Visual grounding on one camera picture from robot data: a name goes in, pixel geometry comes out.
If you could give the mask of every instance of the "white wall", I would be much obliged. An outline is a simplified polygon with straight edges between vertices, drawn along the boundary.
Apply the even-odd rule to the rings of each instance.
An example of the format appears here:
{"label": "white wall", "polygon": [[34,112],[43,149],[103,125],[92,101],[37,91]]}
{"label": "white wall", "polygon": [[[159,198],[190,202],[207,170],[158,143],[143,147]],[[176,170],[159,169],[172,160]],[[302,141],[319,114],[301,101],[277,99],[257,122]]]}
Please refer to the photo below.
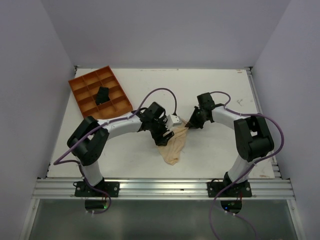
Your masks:
{"label": "white wall", "polygon": [[253,66],[290,0],[42,0],[84,67]]}
{"label": "white wall", "polygon": [[283,128],[277,159],[311,240],[320,239],[319,23],[319,0],[292,0],[253,68],[263,112]]}
{"label": "white wall", "polygon": [[73,66],[38,0],[0,1],[0,238],[18,239],[44,176]]}

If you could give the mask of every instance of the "table surface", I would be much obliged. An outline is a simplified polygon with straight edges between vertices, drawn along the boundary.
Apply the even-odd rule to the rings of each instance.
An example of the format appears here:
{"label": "table surface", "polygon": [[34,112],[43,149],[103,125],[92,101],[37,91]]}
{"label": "table surface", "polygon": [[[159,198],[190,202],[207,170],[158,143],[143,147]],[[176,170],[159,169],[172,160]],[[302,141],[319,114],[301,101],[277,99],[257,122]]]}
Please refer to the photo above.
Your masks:
{"label": "table surface", "polygon": [[[95,69],[78,69],[76,77]],[[117,80],[133,108],[153,89],[171,89],[178,101],[177,114],[189,120],[197,96],[212,91],[224,91],[231,95],[228,107],[242,113],[256,113],[253,93],[245,70],[226,69],[123,69],[113,68]],[[212,96],[216,103],[225,103],[222,94]],[[166,91],[157,91],[145,102],[149,106],[157,102],[167,114],[174,110],[174,99]],[[71,93],[63,122],[53,151],[54,162],[68,150],[67,140],[78,127],[83,117],[74,95]],[[98,160],[101,173],[106,178],[223,178],[237,157],[234,131],[219,123],[206,122],[203,129],[189,129],[180,160],[175,165],[167,164],[148,131],[128,133],[107,141]],[[66,158],[75,159],[72,154]],[[49,167],[47,174],[55,177],[80,177],[74,163]],[[250,173],[250,178],[274,178],[270,160],[259,163]]]}

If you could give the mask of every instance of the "folded cloth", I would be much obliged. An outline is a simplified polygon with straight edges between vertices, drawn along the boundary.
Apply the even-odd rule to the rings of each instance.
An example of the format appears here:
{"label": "folded cloth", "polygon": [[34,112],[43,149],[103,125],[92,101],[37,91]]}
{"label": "folded cloth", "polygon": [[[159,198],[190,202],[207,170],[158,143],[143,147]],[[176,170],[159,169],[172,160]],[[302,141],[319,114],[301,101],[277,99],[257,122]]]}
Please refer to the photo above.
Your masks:
{"label": "folded cloth", "polygon": [[184,148],[187,139],[188,127],[186,122],[173,129],[174,136],[168,141],[166,146],[158,146],[158,150],[167,164],[174,165],[179,161],[180,152]]}

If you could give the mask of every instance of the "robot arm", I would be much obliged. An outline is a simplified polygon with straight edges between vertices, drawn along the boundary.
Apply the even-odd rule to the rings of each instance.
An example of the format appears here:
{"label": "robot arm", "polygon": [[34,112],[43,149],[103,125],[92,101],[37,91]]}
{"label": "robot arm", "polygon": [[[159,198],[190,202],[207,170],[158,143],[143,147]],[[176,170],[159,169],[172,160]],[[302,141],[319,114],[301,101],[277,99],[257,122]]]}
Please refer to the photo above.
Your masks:
{"label": "robot arm", "polygon": [[[174,136],[170,128],[182,122],[178,116],[166,116],[165,109],[156,102],[153,102],[143,112],[140,111],[133,117],[130,117],[131,115],[132,113],[129,112],[117,117],[116,119],[122,120],[112,121],[110,124],[100,128],[91,139],[86,138],[72,151],[72,154],[79,159],[82,173],[91,186],[99,189],[99,186],[104,182],[98,158],[107,140],[126,133],[148,130],[157,146],[166,146],[169,139]],[[92,116],[86,117],[67,141],[68,147],[71,148],[92,129],[113,119],[115,118],[96,120]]]}
{"label": "robot arm", "polygon": [[[264,157],[274,149],[274,142],[266,120],[260,116],[239,116],[225,109],[223,104],[215,104],[210,93],[197,96],[199,107],[195,106],[186,127],[203,128],[206,121],[223,124],[234,130],[238,156],[232,168],[224,175],[227,186],[245,173],[254,160]],[[248,172],[237,183],[247,181]]]}

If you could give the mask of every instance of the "gray floor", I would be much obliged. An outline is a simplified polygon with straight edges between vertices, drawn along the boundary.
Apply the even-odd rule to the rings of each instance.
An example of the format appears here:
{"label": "gray floor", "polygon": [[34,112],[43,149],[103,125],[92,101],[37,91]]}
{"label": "gray floor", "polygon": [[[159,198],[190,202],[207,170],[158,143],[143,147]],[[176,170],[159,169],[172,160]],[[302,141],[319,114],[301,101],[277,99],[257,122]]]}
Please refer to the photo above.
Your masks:
{"label": "gray floor", "polygon": [[[207,240],[211,201],[114,200],[109,211],[85,214],[84,200],[42,200],[31,240]],[[249,200],[240,214],[262,240],[296,240],[287,202]],[[214,208],[212,219],[224,240],[255,239],[241,219]]]}

